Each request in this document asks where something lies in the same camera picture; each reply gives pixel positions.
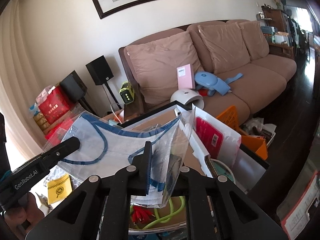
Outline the person left hand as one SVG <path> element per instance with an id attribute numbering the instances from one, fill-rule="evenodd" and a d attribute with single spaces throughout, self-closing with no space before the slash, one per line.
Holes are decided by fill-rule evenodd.
<path id="1" fill-rule="evenodd" d="M 16 234 L 21 233 L 18 226 L 22 225 L 26 220 L 30 223 L 30 226 L 25 231 L 29 232 L 44 218 L 44 213 L 37 207 L 35 196 L 31 192 L 28 192 L 27 196 L 28 202 L 26 207 L 15 207 L 4 214 L 5 222 L 12 232 Z"/>

